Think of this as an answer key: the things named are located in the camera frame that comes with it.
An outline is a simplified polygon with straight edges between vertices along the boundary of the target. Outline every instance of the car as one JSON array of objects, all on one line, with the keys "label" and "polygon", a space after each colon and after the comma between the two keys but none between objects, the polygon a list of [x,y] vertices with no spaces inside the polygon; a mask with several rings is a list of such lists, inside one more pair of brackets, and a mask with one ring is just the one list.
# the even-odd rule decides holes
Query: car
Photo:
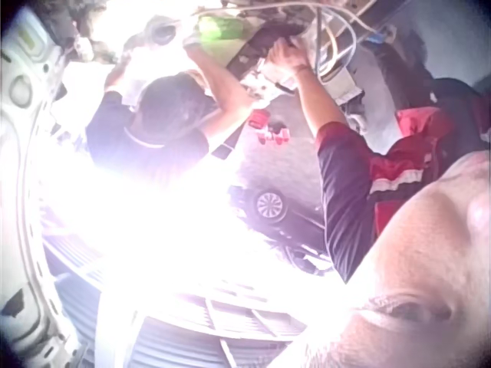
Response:
[{"label": "car", "polygon": [[230,204],[247,226],[309,274],[333,271],[325,249],[322,214],[299,205],[274,188],[229,187]]}]

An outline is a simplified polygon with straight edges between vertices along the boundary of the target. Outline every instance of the green bottle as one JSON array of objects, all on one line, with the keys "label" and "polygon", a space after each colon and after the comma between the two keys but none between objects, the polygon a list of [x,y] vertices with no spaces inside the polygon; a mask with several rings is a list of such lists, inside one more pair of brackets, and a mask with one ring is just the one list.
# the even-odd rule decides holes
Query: green bottle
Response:
[{"label": "green bottle", "polygon": [[244,34],[244,23],[237,18],[201,17],[201,41],[236,40]]}]

